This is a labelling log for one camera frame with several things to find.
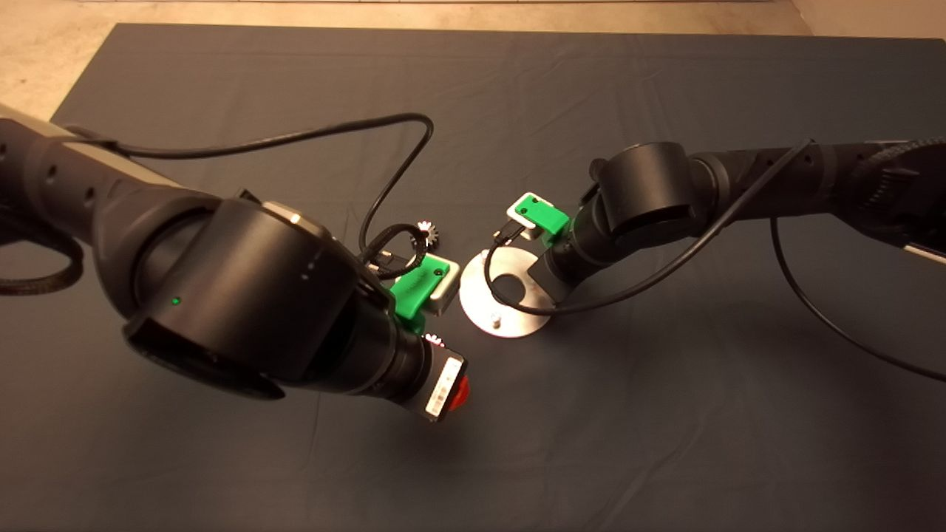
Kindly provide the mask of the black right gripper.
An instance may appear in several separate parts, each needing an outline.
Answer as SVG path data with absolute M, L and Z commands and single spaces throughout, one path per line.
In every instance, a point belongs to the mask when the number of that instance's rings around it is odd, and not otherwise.
M 555 305 L 561 304 L 574 292 L 574 283 L 561 273 L 554 261 L 554 253 L 546 251 L 527 269 L 534 280 Z

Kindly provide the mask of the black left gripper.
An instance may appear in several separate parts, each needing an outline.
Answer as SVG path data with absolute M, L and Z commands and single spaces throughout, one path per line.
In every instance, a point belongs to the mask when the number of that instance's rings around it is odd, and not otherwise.
M 424 420 L 439 423 L 469 399 L 469 361 L 441 340 L 422 340 L 423 360 L 417 378 L 399 406 Z

